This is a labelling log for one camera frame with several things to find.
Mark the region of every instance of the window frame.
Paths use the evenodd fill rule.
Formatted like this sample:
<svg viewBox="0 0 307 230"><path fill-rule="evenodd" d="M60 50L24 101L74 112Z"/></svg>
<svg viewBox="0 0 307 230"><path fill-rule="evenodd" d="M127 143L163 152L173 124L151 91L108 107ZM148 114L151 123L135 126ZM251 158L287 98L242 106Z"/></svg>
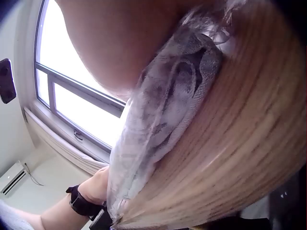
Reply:
<svg viewBox="0 0 307 230"><path fill-rule="evenodd" d="M99 92L87 85L84 85L70 77L67 77L45 65L40 64L37 62L37 57L40 55L40 46L41 46L41 36L42 36L42 28L44 26L45 15L47 11L49 0L43 0L41 3L38 19L37 19L37 26L35 32L35 43L34 43L34 82L35 82L35 93L36 98L46 106L52 114L58 117L61 121L67 124L69 127L73 129L73 132L76 134L81 135L82 137L86 138L93 144L97 145L104 151L110 153L112 147L108 144L102 142L101 140L97 139L95 136L88 133L86 130L79 127L77 124L69 120L69 118L62 115L60 112L56 110L55 104L55 91L54 91L54 84L58 84L63 88L67 89L68 91L72 92L73 94L83 98L84 100L94 104L95 106L109 112L110 114L120 117L123 109L125 107L125 103L113 98L107 94ZM48 94L49 94L49 105L47 105L39 96L38 96L38 86L37 86L37 70L40 70L47 74L48 79Z"/></svg>

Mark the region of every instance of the window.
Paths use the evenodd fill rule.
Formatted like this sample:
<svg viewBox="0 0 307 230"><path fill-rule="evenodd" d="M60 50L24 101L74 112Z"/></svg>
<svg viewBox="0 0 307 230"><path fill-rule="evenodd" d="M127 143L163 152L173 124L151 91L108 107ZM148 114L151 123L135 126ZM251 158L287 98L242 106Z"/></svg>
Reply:
<svg viewBox="0 0 307 230"><path fill-rule="evenodd" d="M54 0L41 7L34 52L37 98L76 138L110 152L122 129L119 118L125 103L112 97L83 65Z"/></svg>

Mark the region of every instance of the window latch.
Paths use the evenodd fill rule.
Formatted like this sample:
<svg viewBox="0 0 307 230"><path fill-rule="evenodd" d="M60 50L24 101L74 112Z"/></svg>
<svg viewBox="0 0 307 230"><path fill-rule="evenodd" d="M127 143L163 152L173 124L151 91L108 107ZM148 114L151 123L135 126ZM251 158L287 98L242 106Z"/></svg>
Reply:
<svg viewBox="0 0 307 230"><path fill-rule="evenodd" d="M79 131L74 130L74 135L75 135L75 137L78 138L79 140L83 140L82 134L81 134Z"/></svg>

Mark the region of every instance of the window sill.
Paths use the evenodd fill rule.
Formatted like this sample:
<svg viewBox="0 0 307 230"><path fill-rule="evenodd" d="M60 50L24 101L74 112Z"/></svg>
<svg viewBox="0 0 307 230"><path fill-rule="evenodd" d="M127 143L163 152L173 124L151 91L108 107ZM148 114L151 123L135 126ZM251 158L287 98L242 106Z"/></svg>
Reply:
<svg viewBox="0 0 307 230"><path fill-rule="evenodd" d="M94 160L103 163L109 163L109 153L85 138L82 141L77 139L74 135L74 130L54 114L52 114L52 112L47 109L38 99L34 100L32 103L31 111L52 131L54 131L57 135L59 135L73 147L92 157Z"/></svg>

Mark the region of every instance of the hand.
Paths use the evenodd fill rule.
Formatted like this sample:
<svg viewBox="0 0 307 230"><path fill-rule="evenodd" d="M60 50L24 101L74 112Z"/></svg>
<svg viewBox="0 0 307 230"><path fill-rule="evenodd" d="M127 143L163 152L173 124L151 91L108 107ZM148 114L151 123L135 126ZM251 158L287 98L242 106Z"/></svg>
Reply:
<svg viewBox="0 0 307 230"><path fill-rule="evenodd" d="M79 185L79 193L88 202L102 205L107 200L108 176L109 166L98 170L94 176Z"/></svg>

